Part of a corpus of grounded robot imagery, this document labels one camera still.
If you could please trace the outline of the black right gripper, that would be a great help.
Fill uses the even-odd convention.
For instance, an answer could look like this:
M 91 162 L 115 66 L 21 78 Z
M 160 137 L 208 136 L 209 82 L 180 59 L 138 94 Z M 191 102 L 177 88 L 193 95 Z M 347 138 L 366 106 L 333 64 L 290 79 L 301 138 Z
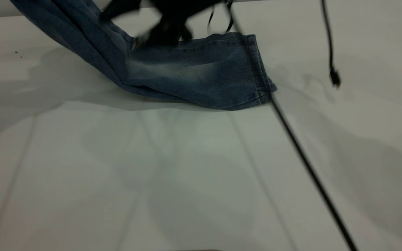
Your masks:
M 154 46 L 176 47 L 180 40 L 192 40 L 186 21 L 190 16 L 221 2 L 220 0 L 150 0 L 162 14 L 160 22 L 133 39 L 132 49 Z M 141 0 L 111 0 L 99 15 L 100 21 L 110 21 L 125 13 L 140 9 Z

